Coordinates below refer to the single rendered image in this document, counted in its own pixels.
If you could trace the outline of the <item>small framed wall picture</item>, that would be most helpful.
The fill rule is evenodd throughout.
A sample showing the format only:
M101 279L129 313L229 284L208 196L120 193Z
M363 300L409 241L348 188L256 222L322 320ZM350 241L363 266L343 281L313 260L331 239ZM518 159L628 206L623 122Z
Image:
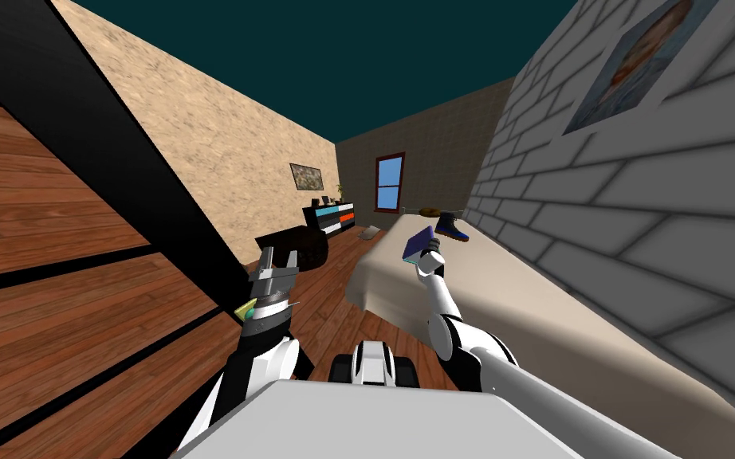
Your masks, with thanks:
M290 163L289 168L297 190L324 190L321 169L295 163Z

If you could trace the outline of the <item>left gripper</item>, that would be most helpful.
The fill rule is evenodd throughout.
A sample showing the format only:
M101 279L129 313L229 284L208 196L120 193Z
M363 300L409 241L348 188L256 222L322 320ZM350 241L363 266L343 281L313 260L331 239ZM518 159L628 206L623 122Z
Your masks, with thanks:
M273 248L262 249L258 269L255 269L248 277L248 281L252 282L250 298L262 298L279 292L288 292L295 285L296 276L299 273L297 263L298 252L293 250L289 253L285 268L272 269Z

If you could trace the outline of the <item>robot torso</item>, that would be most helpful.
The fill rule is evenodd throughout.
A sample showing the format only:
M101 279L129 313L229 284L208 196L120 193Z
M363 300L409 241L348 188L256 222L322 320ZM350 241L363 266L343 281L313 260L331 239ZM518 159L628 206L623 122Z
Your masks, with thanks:
M486 392L278 379L172 459L580 459Z

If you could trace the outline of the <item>black dresser with coloured drawers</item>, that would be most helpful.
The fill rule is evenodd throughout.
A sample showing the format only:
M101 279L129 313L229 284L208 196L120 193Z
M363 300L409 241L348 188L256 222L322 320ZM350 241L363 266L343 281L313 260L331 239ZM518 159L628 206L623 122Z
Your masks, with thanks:
M332 200L329 196L313 198L311 205L302 209L305 225L321 230L331 238L355 225L354 204Z

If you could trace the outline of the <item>blue boot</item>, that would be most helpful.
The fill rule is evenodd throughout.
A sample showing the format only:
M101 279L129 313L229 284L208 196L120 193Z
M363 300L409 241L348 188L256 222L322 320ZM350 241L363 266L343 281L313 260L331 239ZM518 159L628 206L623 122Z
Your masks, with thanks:
M456 227L456 221L457 218L455 214L450 214L450 212L442 211L440 212L440 215L438 217L438 222L434 228L434 232L436 234L440 234L454 240L468 241L469 236Z

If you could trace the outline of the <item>red-framed window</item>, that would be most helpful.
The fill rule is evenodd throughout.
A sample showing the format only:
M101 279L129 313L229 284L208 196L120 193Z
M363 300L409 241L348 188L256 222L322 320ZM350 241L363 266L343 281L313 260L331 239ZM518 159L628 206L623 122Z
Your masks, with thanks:
M375 161L375 211L398 214L405 153L382 156Z

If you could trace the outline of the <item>beige bed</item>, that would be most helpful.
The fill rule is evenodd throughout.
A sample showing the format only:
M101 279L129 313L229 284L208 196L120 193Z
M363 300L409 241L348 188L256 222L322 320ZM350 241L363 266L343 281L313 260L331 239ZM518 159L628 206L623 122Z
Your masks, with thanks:
M735 408L471 226L443 237L446 286L464 321L518 363L681 459L735 459Z

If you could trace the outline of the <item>purple book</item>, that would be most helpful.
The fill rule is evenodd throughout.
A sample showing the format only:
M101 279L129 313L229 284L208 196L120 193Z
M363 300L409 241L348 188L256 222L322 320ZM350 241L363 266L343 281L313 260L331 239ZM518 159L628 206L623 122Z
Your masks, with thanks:
M411 264L417 264L422 253L429 248L431 240L434 238L434 229L432 226L426 226L421 231L412 236L403 251L402 259Z

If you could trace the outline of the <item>large portrait wall picture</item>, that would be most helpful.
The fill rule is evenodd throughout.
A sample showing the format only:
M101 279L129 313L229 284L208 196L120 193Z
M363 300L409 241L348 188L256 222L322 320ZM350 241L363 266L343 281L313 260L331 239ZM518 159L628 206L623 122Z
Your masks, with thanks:
M564 132L636 108L719 0L666 0L616 43Z

